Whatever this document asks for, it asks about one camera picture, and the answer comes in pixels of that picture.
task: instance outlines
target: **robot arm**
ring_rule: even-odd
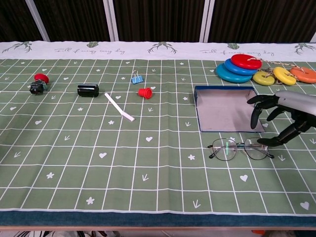
[[[260,138],[258,143],[269,147],[276,147],[287,143],[301,132],[306,132],[311,127],[316,127],[316,96],[306,95],[292,91],[278,91],[274,95],[257,95],[247,101],[254,104],[251,115],[251,128],[257,125],[259,115],[263,109],[277,106],[267,118],[273,120],[279,114],[287,111],[291,113],[294,123],[282,131],[278,137]]]

